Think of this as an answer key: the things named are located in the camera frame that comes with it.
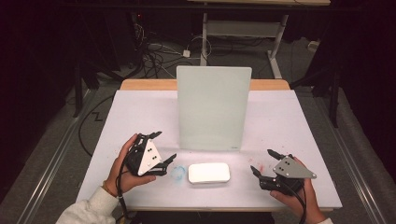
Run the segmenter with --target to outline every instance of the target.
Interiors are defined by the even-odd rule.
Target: white table surface
[[[124,194],[133,210],[276,211],[285,208],[262,190],[250,165],[275,176],[278,161],[271,148],[293,154],[318,178],[313,180],[322,209],[342,207],[318,146],[294,91],[251,91],[240,151],[200,151],[178,147],[176,91],[118,91],[92,156],[77,201],[89,199],[108,176],[121,146],[134,133],[163,133],[154,139],[162,158],[174,153],[168,174]],[[188,167],[201,162],[226,162],[231,179],[223,184],[192,185]]]

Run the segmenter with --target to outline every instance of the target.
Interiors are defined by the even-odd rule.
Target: table
[[[330,0],[189,0],[193,2],[209,3],[236,3],[236,4],[256,4],[256,5],[281,5],[281,6],[328,6]],[[234,36],[255,36],[274,37],[274,47],[267,51],[268,60],[274,74],[274,78],[282,78],[276,62],[276,53],[282,40],[283,32],[286,28],[289,15],[283,15],[281,22],[257,22],[257,21],[211,21],[204,13],[202,31],[202,53],[201,66],[207,63],[207,36],[208,35],[234,35]]]
[[[219,152],[177,147],[175,80],[125,80],[114,98],[77,201],[89,198],[106,179],[121,146],[133,133],[163,131],[154,139],[161,156],[168,158],[177,153],[177,157],[169,165],[167,175],[124,194],[128,209],[263,212],[284,209],[285,205],[273,199],[268,191],[260,189],[258,179],[249,168],[254,165],[264,175],[275,176],[271,168],[278,161],[266,153],[267,148],[298,156],[318,175],[313,184],[322,209],[341,207],[294,91],[288,90],[284,80],[252,80],[251,83],[242,149]],[[230,165],[230,181],[226,184],[190,184],[186,172],[188,166],[212,161]]]

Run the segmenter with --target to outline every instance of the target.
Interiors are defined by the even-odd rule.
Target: white soap dish
[[[230,167],[224,162],[192,164],[189,180],[192,184],[224,183],[230,180]]]

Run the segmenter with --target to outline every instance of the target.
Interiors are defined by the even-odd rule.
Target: metal rail
[[[343,161],[346,167],[346,171],[348,172],[355,186],[355,189],[358,192],[359,197],[361,198],[361,202],[364,208],[366,209],[368,216],[372,220],[372,223],[387,224],[388,222],[385,220],[380,208],[378,207],[378,204],[375,201],[373,193],[370,187],[368,186],[367,182],[365,181],[363,175],[361,174],[361,171],[359,170],[358,165],[353,159],[353,156],[349,148],[347,147],[347,144],[345,143],[342,135],[340,134],[338,129],[332,126],[332,122],[326,116],[327,107],[323,102],[322,98],[317,99],[317,105],[321,114],[323,115],[323,118],[326,119],[329,128],[332,130],[332,134],[334,135],[335,140],[337,141],[337,144],[339,146],[338,152],[340,153],[341,160]]]
[[[52,183],[53,178],[56,176],[56,173],[62,164],[64,159],[64,155],[66,154],[67,150],[69,149],[70,140],[75,133],[76,128],[82,122],[81,118],[88,111],[88,107],[91,104],[96,91],[87,91],[85,95],[85,106],[83,106],[80,115],[72,120],[69,127],[62,138],[62,141],[58,148],[55,151],[49,165],[41,176],[40,181],[38,182],[37,186],[35,187],[35,191],[33,192],[29,202],[26,204],[23,212],[21,213],[20,218],[18,219],[18,224],[28,224],[32,223],[33,218],[35,217],[35,213],[38,210],[41,202],[43,201],[48,189],[50,188],[50,184]]]

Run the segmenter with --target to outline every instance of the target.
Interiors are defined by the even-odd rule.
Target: wooden table edge
[[[176,91],[176,79],[125,79],[121,91]],[[251,91],[289,91],[289,83],[284,79],[251,79]]]

